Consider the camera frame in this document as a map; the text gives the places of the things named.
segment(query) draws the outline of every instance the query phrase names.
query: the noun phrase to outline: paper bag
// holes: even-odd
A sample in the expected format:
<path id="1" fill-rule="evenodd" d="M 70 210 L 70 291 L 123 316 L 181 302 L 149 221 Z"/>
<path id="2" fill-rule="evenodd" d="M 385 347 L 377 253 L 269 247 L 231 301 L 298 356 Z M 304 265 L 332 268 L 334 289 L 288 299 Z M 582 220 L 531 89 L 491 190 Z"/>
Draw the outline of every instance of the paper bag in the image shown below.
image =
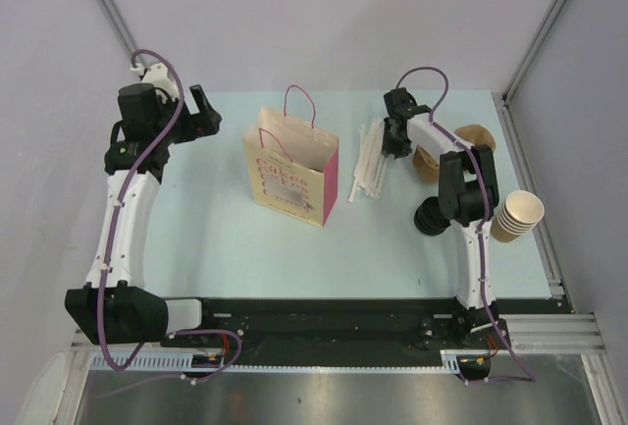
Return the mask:
<path id="1" fill-rule="evenodd" d="M 288 115 L 293 87 L 312 102 L 311 121 Z M 256 202 L 324 226 L 338 196 L 340 141 L 316 127 L 315 119 L 312 98 L 300 86 L 289 86 L 284 113 L 261 107 L 257 123 L 244 134 L 244 155 Z"/>

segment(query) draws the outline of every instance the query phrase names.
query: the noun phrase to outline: white table surface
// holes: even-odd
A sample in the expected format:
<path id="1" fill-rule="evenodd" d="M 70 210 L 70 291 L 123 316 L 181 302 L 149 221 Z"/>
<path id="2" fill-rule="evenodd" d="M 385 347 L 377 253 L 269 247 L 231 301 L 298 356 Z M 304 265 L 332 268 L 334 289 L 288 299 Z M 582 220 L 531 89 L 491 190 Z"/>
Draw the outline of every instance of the white table surface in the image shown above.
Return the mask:
<path id="1" fill-rule="evenodd" d="M 433 104 L 438 91 L 412 91 Z M 454 297 L 452 230 L 435 238 L 413 225 L 414 211 L 437 185 L 424 185 L 411 156 L 389 162 L 379 200 L 363 193 L 347 202 L 358 150 L 358 128 L 385 117 L 384 91 L 312 93 L 317 124 L 340 137 L 339 198 L 324 228 L 268 207 L 251 196 L 242 135 L 260 105 L 281 109 L 282 92 L 211 93 L 222 114 L 220 132 L 172 145 L 146 241 L 145 288 L 161 296 L 253 298 Z M 310 116 L 297 92 L 288 109 Z M 481 124 L 497 142 L 500 200 L 518 183 L 491 94 L 452 91 L 437 113 L 452 130 Z M 547 298 L 550 290 L 532 234 L 512 243 L 491 238 L 497 297 Z"/>

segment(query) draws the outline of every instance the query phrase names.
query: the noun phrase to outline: red bag handle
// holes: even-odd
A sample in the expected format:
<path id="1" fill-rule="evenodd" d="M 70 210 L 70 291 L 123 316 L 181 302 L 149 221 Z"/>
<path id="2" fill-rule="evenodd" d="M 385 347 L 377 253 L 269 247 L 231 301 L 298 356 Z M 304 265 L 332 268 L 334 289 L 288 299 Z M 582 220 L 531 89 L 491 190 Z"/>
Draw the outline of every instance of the red bag handle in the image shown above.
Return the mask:
<path id="1" fill-rule="evenodd" d="M 310 103 L 312 103 L 312 129 L 314 129 L 314 120 L 316 119 L 316 106 L 314 105 L 314 100 L 312 99 L 312 97 L 308 94 L 307 91 L 305 91 L 303 88 L 301 88 L 298 84 L 291 84 L 287 89 L 286 89 L 286 94 L 284 95 L 284 116 L 288 115 L 288 111 L 286 110 L 286 106 L 288 104 L 288 92 L 293 89 L 293 88 L 297 88 L 300 89 L 301 91 L 303 91 L 303 94 L 305 94 L 305 96 L 307 96 L 307 99 L 310 100 Z"/>
<path id="2" fill-rule="evenodd" d="M 281 142 L 279 142 L 279 139 L 276 138 L 273 133 L 266 131 L 265 129 L 259 128 L 259 143 L 262 146 L 262 148 L 264 148 L 264 139 L 262 138 L 262 133 L 267 133 L 270 137 L 272 137 L 276 143 L 279 144 L 279 147 L 282 148 L 282 151 L 284 152 L 284 154 L 286 155 L 287 158 L 289 158 L 290 163 L 293 163 L 294 160 L 292 160 L 292 157 L 290 157 L 290 154 L 286 152 L 286 150 L 284 149 L 284 146 L 282 145 Z"/>

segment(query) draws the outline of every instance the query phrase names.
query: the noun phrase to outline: metal floor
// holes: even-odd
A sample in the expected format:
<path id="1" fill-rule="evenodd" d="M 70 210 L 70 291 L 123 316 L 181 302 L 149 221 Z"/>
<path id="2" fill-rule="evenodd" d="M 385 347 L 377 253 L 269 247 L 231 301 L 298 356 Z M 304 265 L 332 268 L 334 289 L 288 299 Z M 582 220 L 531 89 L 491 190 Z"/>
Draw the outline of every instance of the metal floor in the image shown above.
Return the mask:
<path id="1" fill-rule="evenodd" d="M 77 425 L 89 424 L 600 424 L 580 356 L 527 356 L 537 384 L 464 387 L 423 374 L 232 373 L 190 386 L 158 381 L 96 398 L 159 373 L 92 371 Z M 493 374 L 517 374 L 507 357 Z"/>

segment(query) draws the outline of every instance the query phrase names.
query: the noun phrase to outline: purple cable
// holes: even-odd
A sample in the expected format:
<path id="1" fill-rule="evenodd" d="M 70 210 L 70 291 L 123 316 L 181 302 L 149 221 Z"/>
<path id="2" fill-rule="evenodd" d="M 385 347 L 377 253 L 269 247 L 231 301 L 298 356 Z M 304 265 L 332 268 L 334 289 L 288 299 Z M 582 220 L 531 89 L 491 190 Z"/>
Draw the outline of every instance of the purple cable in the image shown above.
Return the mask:
<path id="1" fill-rule="evenodd" d="M 497 337 L 499 338 L 503 346 L 508 350 L 508 353 L 510 353 L 510 356 L 512 357 L 512 359 L 517 363 L 517 365 L 519 365 L 521 370 L 527 376 L 527 378 L 523 378 L 520 376 L 496 376 L 494 378 L 488 378 L 486 380 L 468 381 L 467 379 L 464 378 L 464 376 L 462 376 L 462 374 L 460 374 L 459 378 L 462 379 L 465 382 L 465 384 L 492 383 L 492 382 L 500 382 L 500 381 L 524 381 L 524 382 L 535 383 L 537 380 L 534 374 L 532 373 L 532 371 L 530 370 L 530 368 L 528 368 L 528 366 L 523 362 L 523 360 L 519 358 L 519 356 L 517 356 L 517 354 L 513 351 L 512 347 L 506 340 L 505 336 L 501 334 L 501 328 L 497 324 L 497 321 L 495 320 L 495 317 L 493 316 L 493 312 L 491 312 L 491 308 L 489 307 L 489 302 L 487 300 L 487 289 L 486 289 L 487 260 L 486 260 L 486 249 L 484 247 L 484 237 L 483 237 L 484 232 L 482 231 L 482 228 L 491 217 L 491 207 L 489 204 L 489 196 L 487 195 L 487 190 L 486 190 L 486 187 L 484 186 L 484 178 L 482 177 L 482 172 L 480 171 L 480 165 L 478 164 L 478 161 L 476 160 L 475 155 L 473 155 L 473 152 L 471 151 L 469 147 L 467 147 L 460 140 L 458 140 L 458 138 L 453 133 L 451 133 L 450 131 L 445 129 L 443 126 L 441 126 L 439 123 L 434 121 L 434 112 L 441 105 L 441 103 L 443 103 L 447 93 L 449 92 L 449 80 L 447 76 L 445 75 L 445 72 L 443 72 L 440 69 L 437 69 L 436 67 L 417 67 L 416 69 L 409 70 L 408 72 L 403 74 L 403 76 L 397 83 L 396 87 L 399 88 L 403 79 L 405 79 L 408 75 L 414 72 L 420 72 L 424 70 L 436 72 L 439 75 L 441 75 L 441 77 L 443 77 L 443 79 L 445 80 L 445 90 L 443 92 L 443 95 L 437 101 L 437 103 L 432 108 L 432 111 L 430 112 L 430 123 L 437 130 L 439 130 L 445 137 L 447 137 L 454 145 L 456 145 L 457 147 L 461 148 L 462 150 L 466 152 L 466 154 L 469 156 L 469 160 L 471 160 L 471 165 L 473 165 L 473 170 L 475 171 L 475 174 L 478 177 L 478 184 L 480 186 L 480 192 L 482 193 L 482 202 L 484 204 L 484 216 L 482 217 L 482 221 L 480 221 L 480 224 L 478 225 L 478 231 L 477 231 L 478 242 L 480 243 L 480 296 L 482 298 L 482 303 L 484 304 L 484 310 L 486 310 L 487 315 L 489 316 L 489 320 L 491 321 L 491 325 L 493 326 L 493 329 L 495 330 Z"/>
<path id="2" fill-rule="evenodd" d="M 229 330 L 220 330 L 220 329 L 218 330 L 181 330 L 181 331 L 176 332 L 175 335 L 228 335 L 232 337 L 233 339 L 235 339 L 235 341 L 237 342 L 237 350 L 235 351 L 234 357 L 231 360 L 229 360 L 229 362 L 225 363 L 216 371 L 214 371 L 213 373 L 210 373 L 208 376 L 203 377 L 203 378 L 194 379 L 194 378 L 183 377 L 183 379 L 189 380 L 190 383 L 193 380 L 195 381 L 194 384 L 206 383 L 207 381 L 211 381 L 215 377 L 220 376 L 221 374 L 225 372 L 227 368 L 232 366 L 237 361 L 240 354 L 242 353 L 242 339 L 235 333 L 230 332 Z M 159 376 L 151 376 L 150 378 L 146 378 L 134 384 L 124 386 L 123 388 L 116 389 L 115 391 L 98 395 L 95 398 L 110 398 L 111 396 L 115 396 L 119 393 L 124 393 L 126 391 L 130 391 L 131 389 L 135 389 L 140 386 L 144 386 L 145 384 L 153 383 L 155 381 L 161 381 L 162 379 L 181 379 L 181 378 L 182 376 L 179 374 L 160 374 Z"/>
<path id="3" fill-rule="evenodd" d="M 122 202 L 125 199 L 125 194 L 127 193 L 127 189 L 129 189 L 131 180 L 133 176 L 135 175 L 135 173 L 137 172 L 137 169 L 139 168 L 139 166 L 148 157 L 150 152 L 152 152 L 155 149 L 155 147 L 159 145 L 159 143 L 166 137 L 166 135 L 168 135 L 170 130 L 175 125 L 175 122 L 179 118 L 179 114 L 181 113 L 181 110 L 183 108 L 183 85 L 181 83 L 179 76 L 177 75 L 177 72 L 175 71 L 175 68 L 171 65 L 170 62 L 168 62 L 165 58 L 163 58 L 157 52 L 153 52 L 152 50 L 148 50 L 148 49 L 137 49 L 136 51 L 132 53 L 131 63 L 133 64 L 133 66 L 135 66 L 135 59 L 140 54 L 150 55 L 151 57 L 156 58 L 157 60 L 159 60 L 161 63 L 163 63 L 166 66 L 166 68 L 170 72 L 170 75 L 172 75 L 173 79 L 177 83 L 177 89 L 179 90 L 179 101 L 177 103 L 177 107 L 175 108 L 175 112 L 173 113 L 173 117 L 170 118 L 170 121 L 168 121 L 168 124 L 166 125 L 166 127 L 155 137 L 155 139 L 152 142 L 150 142 L 150 145 L 148 145 L 144 149 L 144 151 L 139 155 L 139 157 L 137 157 L 137 159 L 135 160 L 135 163 L 133 163 L 133 165 L 131 166 L 131 169 L 127 173 L 127 177 L 123 181 L 122 186 L 120 187 L 120 193 L 118 194 L 118 197 L 117 197 L 117 204 L 114 205 L 114 210 L 111 215 L 111 223 L 109 225 L 109 234 L 107 235 L 107 243 L 105 245 L 105 253 L 103 256 L 103 263 L 107 267 L 109 267 L 109 263 L 111 262 L 111 253 L 114 248 L 114 239 L 116 236 L 116 229 L 118 226 L 118 217 L 120 216 L 120 209 L 122 208 Z M 104 319 L 105 288 L 107 287 L 107 275 L 108 274 L 109 274 L 108 269 L 100 271 L 100 284 L 98 285 L 98 298 L 96 301 L 96 325 L 98 328 L 98 342 L 100 343 L 100 349 L 109 367 L 115 371 L 124 371 L 125 369 L 129 367 L 131 362 L 137 356 L 143 344 L 139 344 L 135 348 L 135 350 L 133 351 L 133 353 L 127 360 L 127 362 L 125 362 L 123 365 L 116 364 L 114 359 L 111 357 L 111 354 L 109 353 L 109 348 L 107 347 L 107 339 L 105 337 L 105 319 Z"/>

